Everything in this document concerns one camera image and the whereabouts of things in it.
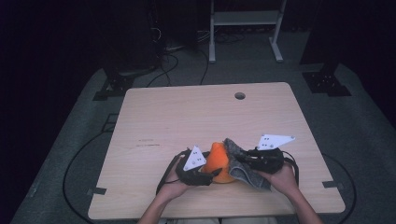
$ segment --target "white metal stand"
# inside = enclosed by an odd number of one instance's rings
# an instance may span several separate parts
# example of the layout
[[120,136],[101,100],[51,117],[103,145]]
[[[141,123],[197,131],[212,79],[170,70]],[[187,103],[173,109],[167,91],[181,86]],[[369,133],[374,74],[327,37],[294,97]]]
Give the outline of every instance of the white metal stand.
[[276,26],[274,36],[269,38],[271,48],[275,54],[278,63],[283,62],[279,47],[277,46],[277,37],[282,23],[287,0],[282,0],[280,10],[269,11],[231,11],[215,12],[214,0],[210,7],[210,42],[209,42],[209,61],[216,62],[215,52],[215,26],[219,25],[265,25],[274,24]]

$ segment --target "hole in table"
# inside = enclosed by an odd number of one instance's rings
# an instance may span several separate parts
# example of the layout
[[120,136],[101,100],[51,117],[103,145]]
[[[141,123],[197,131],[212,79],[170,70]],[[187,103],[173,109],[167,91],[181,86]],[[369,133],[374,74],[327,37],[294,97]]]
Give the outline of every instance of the hole in table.
[[243,99],[245,99],[245,97],[246,97],[246,95],[240,91],[235,94],[235,98],[238,100],[243,100]]

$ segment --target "gray carpet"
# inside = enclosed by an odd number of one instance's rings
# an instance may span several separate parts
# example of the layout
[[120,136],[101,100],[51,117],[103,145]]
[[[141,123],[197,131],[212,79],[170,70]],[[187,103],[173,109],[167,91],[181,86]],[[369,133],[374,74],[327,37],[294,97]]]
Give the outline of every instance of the gray carpet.
[[[396,219],[394,128],[364,90],[359,78],[343,65],[337,68],[335,75],[352,96],[329,97],[324,93],[311,93],[302,72],[317,71],[320,65],[299,65],[308,33],[280,34],[278,44],[285,59],[283,63],[276,63],[267,37],[268,34],[246,35],[243,41],[216,45],[217,62],[209,65],[203,84],[289,83],[320,150],[332,158],[324,157],[346,203],[344,213],[320,216],[326,223],[339,223],[353,209],[345,223],[393,223]],[[207,54],[208,45],[203,44],[200,49]],[[178,65],[168,73],[170,84],[199,85],[206,67],[204,54],[183,49],[173,55],[178,58]],[[167,70],[175,62],[174,58],[164,56],[163,68]],[[161,72],[157,69],[137,78],[133,88],[146,87]],[[92,75],[12,223],[87,223],[66,203],[63,183],[70,204],[87,218],[92,189],[96,186],[111,139],[111,133],[99,133],[107,118],[109,122],[105,129],[114,125],[112,121],[116,121],[117,116],[109,115],[119,113],[122,104],[122,97],[92,100],[105,79],[102,70]],[[150,87],[167,85],[167,78],[162,76]],[[351,180],[337,162],[347,169],[356,185],[354,207]],[[295,216],[278,217],[277,220],[278,223],[297,223]],[[132,223],[131,220],[93,222]]]

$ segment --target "dark background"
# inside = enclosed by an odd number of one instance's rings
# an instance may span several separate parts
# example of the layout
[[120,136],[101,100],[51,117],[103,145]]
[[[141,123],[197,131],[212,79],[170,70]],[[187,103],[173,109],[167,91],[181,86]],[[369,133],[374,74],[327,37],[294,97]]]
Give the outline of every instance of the dark background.
[[[191,40],[191,33],[177,34],[189,25],[175,25],[180,13],[195,16],[189,29],[208,27],[208,1],[188,2],[180,10],[157,1],[154,10],[153,1],[1,1],[0,223],[12,219],[97,69],[157,66],[161,50],[152,45],[149,27],[159,25],[165,35]],[[243,2],[234,1],[235,9],[244,8]],[[289,0],[282,25],[286,32],[313,28],[302,63],[348,66],[393,125],[395,9],[385,0]]]

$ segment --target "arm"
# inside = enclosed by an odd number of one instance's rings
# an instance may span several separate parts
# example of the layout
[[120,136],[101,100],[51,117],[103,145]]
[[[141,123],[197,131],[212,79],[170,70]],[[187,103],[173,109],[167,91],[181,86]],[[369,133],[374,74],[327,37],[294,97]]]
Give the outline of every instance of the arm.
[[[177,164],[178,162],[175,163],[168,177],[166,177],[166,182],[172,182],[178,179],[178,176],[175,172]],[[187,186],[179,180],[164,184],[137,223],[157,224],[166,205],[190,188],[193,188],[193,186]]]
[[323,223],[305,196],[300,192],[290,164],[285,162],[282,169],[273,175],[261,171],[256,172],[266,178],[275,189],[289,199],[301,224]]

